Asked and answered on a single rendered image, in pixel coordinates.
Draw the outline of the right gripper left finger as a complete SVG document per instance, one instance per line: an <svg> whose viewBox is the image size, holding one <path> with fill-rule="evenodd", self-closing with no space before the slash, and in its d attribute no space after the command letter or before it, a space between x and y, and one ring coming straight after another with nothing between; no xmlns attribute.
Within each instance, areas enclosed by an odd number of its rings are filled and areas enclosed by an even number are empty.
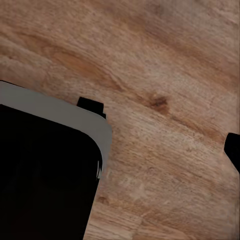
<svg viewBox="0 0 240 240"><path fill-rule="evenodd" d="M0 193L26 153L22 133L0 138Z"/></svg>

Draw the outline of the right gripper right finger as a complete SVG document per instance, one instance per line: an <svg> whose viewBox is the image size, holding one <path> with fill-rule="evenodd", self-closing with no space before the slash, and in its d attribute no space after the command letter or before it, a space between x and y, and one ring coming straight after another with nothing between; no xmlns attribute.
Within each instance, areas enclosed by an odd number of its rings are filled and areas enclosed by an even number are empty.
<svg viewBox="0 0 240 240"><path fill-rule="evenodd" d="M240 135L228 133L224 151L240 173Z"/></svg>

